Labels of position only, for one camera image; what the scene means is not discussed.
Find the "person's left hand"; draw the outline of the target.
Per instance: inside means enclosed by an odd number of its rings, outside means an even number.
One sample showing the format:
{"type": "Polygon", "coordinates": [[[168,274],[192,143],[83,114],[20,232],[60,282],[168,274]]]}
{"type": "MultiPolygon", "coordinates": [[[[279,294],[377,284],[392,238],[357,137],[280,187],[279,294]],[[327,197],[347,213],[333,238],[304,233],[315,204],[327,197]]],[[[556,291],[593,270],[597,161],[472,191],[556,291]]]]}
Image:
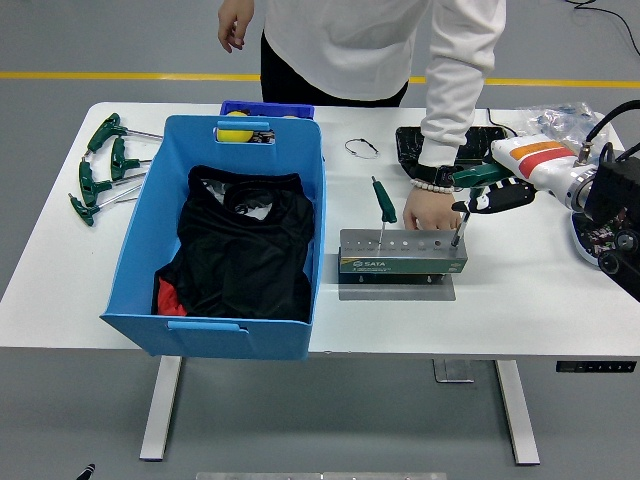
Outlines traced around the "person's left hand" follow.
{"type": "Polygon", "coordinates": [[[407,230],[456,230],[461,216],[452,209],[455,202],[451,193],[436,193],[413,187],[403,210],[407,230]]]}

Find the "person's right hand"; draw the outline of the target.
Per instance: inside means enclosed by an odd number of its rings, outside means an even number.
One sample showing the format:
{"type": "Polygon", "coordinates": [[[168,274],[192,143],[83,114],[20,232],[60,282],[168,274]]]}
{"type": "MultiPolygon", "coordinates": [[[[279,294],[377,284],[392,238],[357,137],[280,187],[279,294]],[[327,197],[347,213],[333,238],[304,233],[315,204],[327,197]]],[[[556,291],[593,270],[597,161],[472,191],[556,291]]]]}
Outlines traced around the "person's right hand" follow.
{"type": "Polygon", "coordinates": [[[220,45],[227,53],[242,50],[247,28],[254,15],[253,0],[224,0],[218,10],[220,45]]]}

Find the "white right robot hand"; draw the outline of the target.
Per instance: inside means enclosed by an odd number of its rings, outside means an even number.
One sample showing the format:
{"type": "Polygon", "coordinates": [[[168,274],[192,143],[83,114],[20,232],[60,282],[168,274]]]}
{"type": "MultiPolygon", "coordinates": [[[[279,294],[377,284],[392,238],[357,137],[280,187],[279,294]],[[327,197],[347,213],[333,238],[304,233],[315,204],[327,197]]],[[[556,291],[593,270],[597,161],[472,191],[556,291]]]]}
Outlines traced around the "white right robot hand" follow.
{"type": "Polygon", "coordinates": [[[543,134],[495,140],[493,161],[453,175],[456,188],[470,190],[452,209],[465,214],[494,214],[527,205],[547,192],[570,210],[581,211],[591,180],[588,165],[563,144],[543,134]]]}

